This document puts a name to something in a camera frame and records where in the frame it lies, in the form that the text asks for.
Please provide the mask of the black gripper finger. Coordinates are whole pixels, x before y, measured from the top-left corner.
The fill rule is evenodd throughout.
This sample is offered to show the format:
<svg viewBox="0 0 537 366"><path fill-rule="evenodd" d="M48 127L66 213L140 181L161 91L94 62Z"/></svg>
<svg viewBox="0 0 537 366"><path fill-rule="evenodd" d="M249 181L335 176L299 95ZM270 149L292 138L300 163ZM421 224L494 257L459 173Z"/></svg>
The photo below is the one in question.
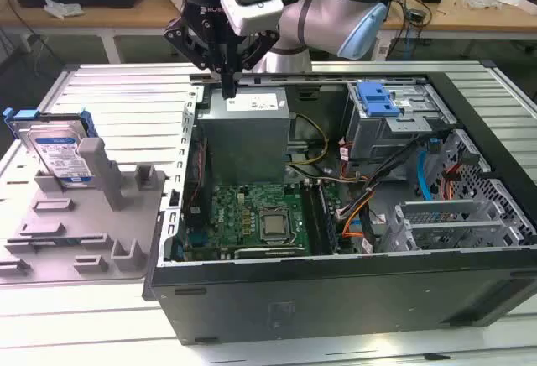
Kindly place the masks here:
<svg viewBox="0 0 537 366"><path fill-rule="evenodd" d="M277 31L262 31L255 35L229 39L229 97L237 94L237 79L243 70L251 70L278 41Z"/></svg>
<svg viewBox="0 0 537 366"><path fill-rule="evenodd" d="M191 63L209 70L220 81L224 98L231 97L231 72L216 40L216 22L212 18L178 17L167 26L164 36Z"/></svg>

